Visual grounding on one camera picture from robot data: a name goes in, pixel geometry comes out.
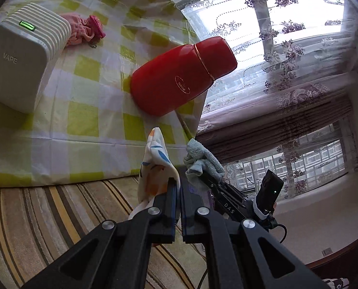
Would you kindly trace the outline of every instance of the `floral curtain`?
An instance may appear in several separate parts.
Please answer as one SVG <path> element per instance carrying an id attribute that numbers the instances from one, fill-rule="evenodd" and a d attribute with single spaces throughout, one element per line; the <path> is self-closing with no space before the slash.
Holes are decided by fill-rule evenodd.
<path id="1" fill-rule="evenodd" d="M 346 95 L 344 88 L 355 82 L 358 82 L 355 72 L 327 76 L 264 97 L 227 105 L 202 116 L 197 140 L 208 147 L 217 146 L 220 142 L 230 142 L 234 146 L 234 137 L 243 137 L 248 129 L 261 129 L 264 123 L 282 120 L 284 116 L 305 114 L 320 104 L 329 106 L 328 101 Z"/>
<path id="2" fill-rule="evenodd" d="M 346 73 L 357 57 L 358 13 L 348 0 L 173 1 L 200 39 L 222 36 L 238 61 L 208 90 L 200 134 L 218 129 L 215 121 L 231 124 L 229 116 L 219 118 L 220 109 L 251 112 L 250 101 Z M 352 82 L 348 77 L 342 88 Z"/>
<path id="3" fill-rule="evenodd" d="M 299 90 L 300 94 L 306 98 L 309 92 L 314 92 L 314 87 L 311 87 L 311 91 Z M 298 104 L 302 105 L 303 109 L 284 108 L 222 129 L 198 134 L 196 140 L 210 150 L 222 164 L 229 163 L 268 151 L 278 144 L 288 144 L 352 112 L 347 95 L 331 95 L 324 99 L 316 97 L 305 102 L 300 99 Z"/>
<path id="4" fill-rule="evenodd" d="M 268 169 L 283 181 L 279 200 L 320 187 L 358 169 L 358 153 L 350 118 L 345 117 L 271 150 L 224 165 L 224 180 L 255 194 Z"/>

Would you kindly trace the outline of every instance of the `yellow checkered bed sheet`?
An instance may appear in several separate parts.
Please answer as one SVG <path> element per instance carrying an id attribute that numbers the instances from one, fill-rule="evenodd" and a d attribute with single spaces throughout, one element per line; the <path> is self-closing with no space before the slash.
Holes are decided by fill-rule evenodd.
<path id="1" fill-rule="evenodd" d="M 60 14 L 94 14 L 106 37 L 97 48 L 66 48 L 34 114 L 0 103 L 0 187 L 77 183 L 137 174 L 149 132 L 159 126 L 181 165 L 201 115 L 201 95 L 161 118 L 130 95 L 130 75 L 167 50 L 197 42 L 170 0 L 7 0 L 0 22 L 29 2 Z"/>

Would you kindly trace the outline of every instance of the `brown curtain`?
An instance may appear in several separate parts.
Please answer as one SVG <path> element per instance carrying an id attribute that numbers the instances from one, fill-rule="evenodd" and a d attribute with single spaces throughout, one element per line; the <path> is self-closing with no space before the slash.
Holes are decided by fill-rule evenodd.
<path id="1" fill-rule="evenodd" d="M 266 114 L 216 131 L 198 135 L 196 140 L 210 150 L 221 163 L 244 159 L 279 144 L 316 131 L 351 112 L 348 95 L 322 104 L 287 113 Z"/>

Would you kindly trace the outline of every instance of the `pink cloth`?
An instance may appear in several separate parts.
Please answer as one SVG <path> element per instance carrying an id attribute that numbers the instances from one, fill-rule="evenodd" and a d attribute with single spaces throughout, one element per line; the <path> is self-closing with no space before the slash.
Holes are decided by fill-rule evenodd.
<path id="1" fill-rule="evenodd" d="M 99 41 L 105 37 L 103 26 L 100 20 L 95 15 L 90 15 L 87 19 L 81 18 L 77 13 L 60 14 L 65 18 L 72 28 L 71 36 L 67 42 L 68 45 L 78 45 L 83 40 Z"/>

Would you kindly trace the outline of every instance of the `green indicator light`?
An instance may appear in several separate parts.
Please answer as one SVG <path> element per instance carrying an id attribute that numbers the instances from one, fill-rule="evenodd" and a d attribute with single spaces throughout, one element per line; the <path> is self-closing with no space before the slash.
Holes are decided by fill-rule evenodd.
<path id="1" fill-rule="evenodd" d="M 36 29 L 36 26 L 33 26 L 32 24 L 28 23 L 27 21 L 21 21 L 20 26 L 25 27 L 26 29 L 29 29 L 30 31 L 33 31 Z"/>

